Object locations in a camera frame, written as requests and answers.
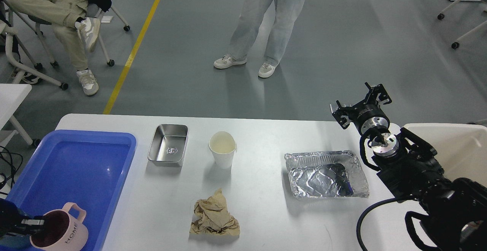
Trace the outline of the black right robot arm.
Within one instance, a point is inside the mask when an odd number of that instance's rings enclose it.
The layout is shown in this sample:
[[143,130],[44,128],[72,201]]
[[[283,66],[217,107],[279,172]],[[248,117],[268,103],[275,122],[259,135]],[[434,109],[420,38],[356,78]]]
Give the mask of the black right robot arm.
[[390,120],[381,109],[391,97],[382,84],[366,83],[368,93],[360,102],[344,106],[336,101],[332,116],[341,128],[353,123],[360,134],[360,157],[376,171],[393,194],[392,199],[369,206],[359,217],[356,236],[361,237],[365,216],[378,206],[415,200],[426,214],[405,214],[407,233],[421,251],[485,251],[487,246],[487,190],[468,179],[453,181],[444,177],[444,169],[435,159],[435,148],[415,133],[401,128],[389,130]]

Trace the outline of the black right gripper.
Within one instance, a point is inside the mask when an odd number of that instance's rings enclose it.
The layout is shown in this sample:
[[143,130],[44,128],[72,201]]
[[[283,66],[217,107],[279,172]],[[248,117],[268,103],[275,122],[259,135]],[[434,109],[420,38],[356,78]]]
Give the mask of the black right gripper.
[[380,107],[393,102],[382,84],[364,84],[368,92],[362,105],[343,105],[339,100],[330,104],[331,114],[341,128],[346,129],[353,122],[360,135],[366,135],[371,129],[388,129],[390,120]]

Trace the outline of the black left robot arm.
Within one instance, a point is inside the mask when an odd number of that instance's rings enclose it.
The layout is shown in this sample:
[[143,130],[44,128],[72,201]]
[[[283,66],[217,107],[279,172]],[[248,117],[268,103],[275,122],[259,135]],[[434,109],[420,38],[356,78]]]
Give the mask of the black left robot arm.
[[17,251],[31,246],[30,237],[43,232],[45,220],[42,216],[31,216],[13,202],[0,202],[0,245],[1,250]]

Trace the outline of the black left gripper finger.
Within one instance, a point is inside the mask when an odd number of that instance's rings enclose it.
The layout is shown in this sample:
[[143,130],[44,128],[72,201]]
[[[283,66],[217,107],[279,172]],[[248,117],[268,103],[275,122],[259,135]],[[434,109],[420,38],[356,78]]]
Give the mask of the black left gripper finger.
[[34,216],[33,218],[21,216],[15,225],[15,233],[22,235],[35,235],[42,233],[45,228],[44,216]]

